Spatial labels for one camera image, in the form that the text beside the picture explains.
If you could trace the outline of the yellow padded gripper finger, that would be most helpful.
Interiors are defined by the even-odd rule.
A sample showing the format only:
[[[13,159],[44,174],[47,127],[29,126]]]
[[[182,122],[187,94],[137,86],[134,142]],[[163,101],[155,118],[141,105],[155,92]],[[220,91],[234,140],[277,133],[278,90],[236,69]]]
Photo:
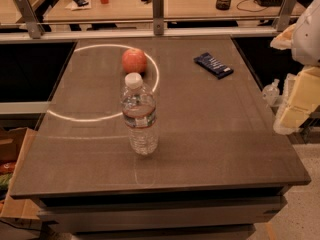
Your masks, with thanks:
[[[273,130],[282,135],[297,132],[319,105],[320,68],[304,66],[296,76],[288,75],[285,80]]]
[[[288,26],[283,32],[274,37],[270,43],[270,46],[278,50],[290,49],[295,26],[296,24]]]

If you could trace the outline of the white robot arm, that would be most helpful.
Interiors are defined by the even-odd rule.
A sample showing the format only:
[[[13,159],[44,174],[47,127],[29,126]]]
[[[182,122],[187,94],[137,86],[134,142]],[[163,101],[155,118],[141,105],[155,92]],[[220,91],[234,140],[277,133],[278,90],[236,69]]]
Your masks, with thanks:
[[[313,0],[297,22],[271,41],[271,47],[290,49],[294,61],[303,65],[284,82],[273,129],[289,135],[297,132],[320,106],[320,0]]]

